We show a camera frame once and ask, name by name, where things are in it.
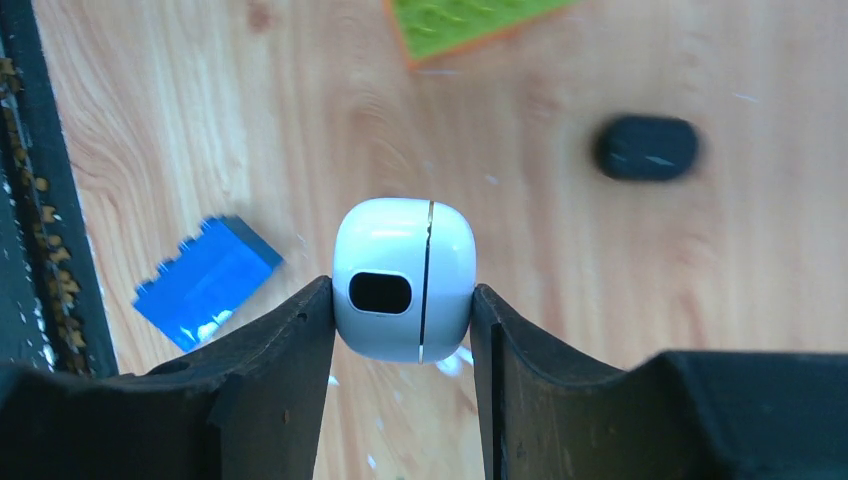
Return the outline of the white earbud charging case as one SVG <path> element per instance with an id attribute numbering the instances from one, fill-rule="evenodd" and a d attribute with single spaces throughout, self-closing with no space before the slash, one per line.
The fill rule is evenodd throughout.
<path id="1" fill-rule="evenodd" d="M 476 274 L 474 234 L 458 210 L 426 199 L 363 201 L 335 241 L 337 331 L 366 358 L 442 361 L 468 330 Z"/>

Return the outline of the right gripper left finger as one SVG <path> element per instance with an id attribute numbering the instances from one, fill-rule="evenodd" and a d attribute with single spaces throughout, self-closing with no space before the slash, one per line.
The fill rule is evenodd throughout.
<path id="1" fill-rule="evenodd" d="M 5 479 L 309 479 L 334 341 L 320 276 L 144 375 L 1 368 Z"/>

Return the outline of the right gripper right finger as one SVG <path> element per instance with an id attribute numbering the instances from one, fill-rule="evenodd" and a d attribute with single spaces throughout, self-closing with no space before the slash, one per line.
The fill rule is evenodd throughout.
<path id="1" fill-rule="evenodd" d="M 489 479 L 843 479 L 847 358 L 663 351 L 590 357 L 490 286 L 471 346 Z"/>

